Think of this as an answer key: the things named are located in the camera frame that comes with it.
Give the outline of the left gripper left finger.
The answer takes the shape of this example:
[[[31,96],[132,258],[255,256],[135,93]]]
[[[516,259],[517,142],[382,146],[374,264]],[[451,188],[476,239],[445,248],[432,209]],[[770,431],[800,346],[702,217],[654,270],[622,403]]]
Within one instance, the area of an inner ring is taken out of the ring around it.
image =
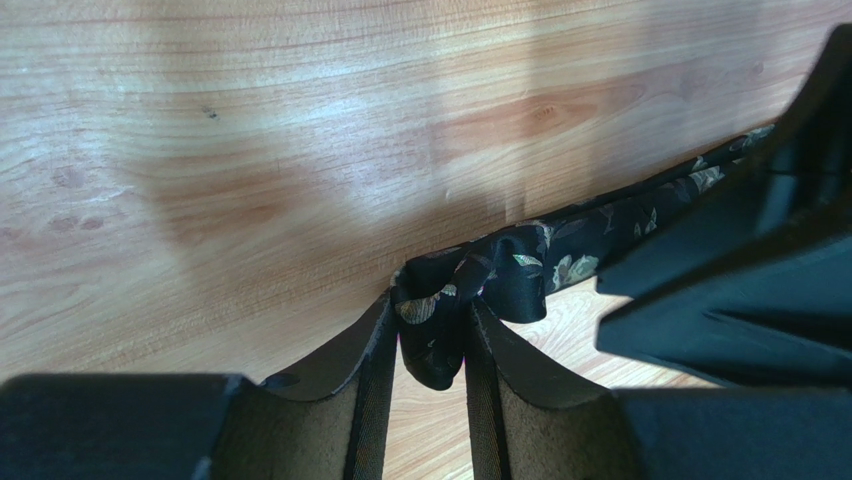
[[[5,479],[377,479],[397,332],[387,295],[256,383],[27,374],[1,386]]]

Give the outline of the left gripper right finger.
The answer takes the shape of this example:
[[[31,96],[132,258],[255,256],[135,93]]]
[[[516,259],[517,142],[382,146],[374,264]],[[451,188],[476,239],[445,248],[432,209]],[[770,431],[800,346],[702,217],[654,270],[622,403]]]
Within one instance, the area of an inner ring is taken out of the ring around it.
[[[837,388],[609,389],[468,309],[478,479],[847,479],[851,394]]]

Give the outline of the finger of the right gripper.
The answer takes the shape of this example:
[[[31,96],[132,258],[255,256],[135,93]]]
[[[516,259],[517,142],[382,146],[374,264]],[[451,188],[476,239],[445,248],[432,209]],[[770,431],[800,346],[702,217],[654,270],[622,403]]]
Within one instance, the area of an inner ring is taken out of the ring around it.
[[[598,350],[725,385],[851,384],[851,28],[773,132],[607,264]]]

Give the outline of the black floral patterned tie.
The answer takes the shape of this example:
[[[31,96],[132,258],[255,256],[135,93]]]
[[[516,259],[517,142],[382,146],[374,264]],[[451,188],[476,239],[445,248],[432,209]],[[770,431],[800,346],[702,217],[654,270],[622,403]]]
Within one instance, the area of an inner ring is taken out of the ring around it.
[[[547,295],[596,276],[669,225],[773,130],[753,129],[635,184],[408,260],[390,281],[406,369],[430,389],[448,389],[473,300],[511,323],[544,319]]]

